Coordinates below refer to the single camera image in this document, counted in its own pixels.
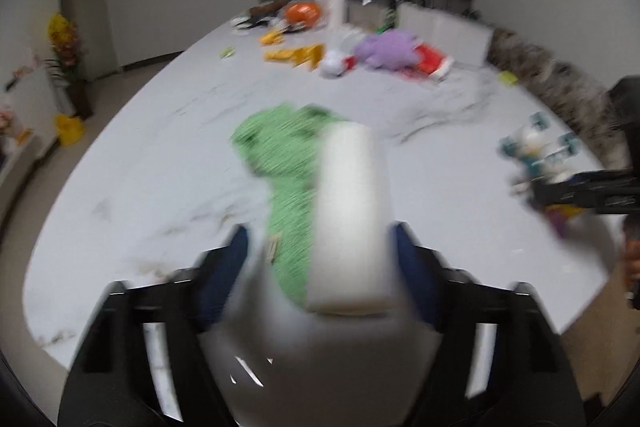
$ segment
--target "teal and white toy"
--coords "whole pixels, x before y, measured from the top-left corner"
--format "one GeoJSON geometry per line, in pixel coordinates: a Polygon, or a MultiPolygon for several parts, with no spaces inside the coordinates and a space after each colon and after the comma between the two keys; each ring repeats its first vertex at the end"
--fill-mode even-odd
{"type": "Polygon", "coordinates": [[[516,193],[526,192],[532,180],[542,178],[549,183],[560,183],[574,175],[567,167],[566,160],[578,152],[575,134],[568,133],[559,137],[559,147],[550,150],[552,143],[545,136],[545,131],[549,128],[546,116],[537,112],[529,120],[528,125],[500,141],[500,151],[505,156],[518,160],[525,168],[523,175],[513,183],[516,193]]]}

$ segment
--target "floor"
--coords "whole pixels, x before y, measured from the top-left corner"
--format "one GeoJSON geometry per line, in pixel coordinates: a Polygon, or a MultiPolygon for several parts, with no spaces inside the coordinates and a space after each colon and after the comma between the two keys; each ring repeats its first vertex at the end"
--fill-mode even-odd
{"type": "MultiPolygon", "coordinates": [[[[76,144],[60,148],[20,198],[0,245],[0,346],[18,379],[52,420],[66,370],[40,349],[26,328],[22,285],[31,251],[56,196],[84,152],[116,113],[165,64],[99,80],[90,86],[95,116],[76,144]]],[[[640,357],[640,312],[629,310],[616,269],[583,316],[562,336],[583,398],[608,403],[640,357]]]]}
{"type": "Polygon", "coordinates": [[[90,85],[95,116],[86,122],[86,133],[79,142],[56,150],[35,173],[2,238],[0,346],[23,387],[53,421],[58,416],[66,369],[36,345],[24,320],[22,286],[31,251],[49,209],[84,152],[116,113],[165,65],[116,74],[90,85]]]}

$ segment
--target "purple plush toy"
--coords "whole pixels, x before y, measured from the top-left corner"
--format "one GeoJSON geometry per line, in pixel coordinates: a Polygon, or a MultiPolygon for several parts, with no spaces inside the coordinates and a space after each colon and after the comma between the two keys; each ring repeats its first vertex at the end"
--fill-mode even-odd
{"type": "Polygon", "coordinates": [[[380,35],[368,35],[354,49],[354,55],[370,68],[398,71],[415,66],[420,55],[415,51],[415,37],[400,30],[387,30],[380,35]]]}

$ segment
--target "paper roll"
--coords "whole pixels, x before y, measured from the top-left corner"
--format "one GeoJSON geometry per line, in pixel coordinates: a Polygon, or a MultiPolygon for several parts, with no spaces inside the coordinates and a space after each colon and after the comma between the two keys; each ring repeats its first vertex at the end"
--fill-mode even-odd
{"type": "Polygon", "coordinates": [[[372,131],[331,124],[323,136],[306,309],[370,315],[392,305],[389,201],[372,131]]]}
{"type": "Polygon", "coordinates": [[[335,30],[347,22],[347,0],[318,0],[326,17],[326,27],[335,30]]]}

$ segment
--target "orange pumpkin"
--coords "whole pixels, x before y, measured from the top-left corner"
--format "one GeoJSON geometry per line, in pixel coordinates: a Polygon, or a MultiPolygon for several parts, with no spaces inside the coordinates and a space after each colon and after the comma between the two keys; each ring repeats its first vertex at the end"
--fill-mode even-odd
{"type": "Polygon", "coordinates": [[[289,24],[305,23],[307,28],[312,28],[320,19],[322,10],[315,1],[299,1],[285,8],[284,17],[289,24]]]}

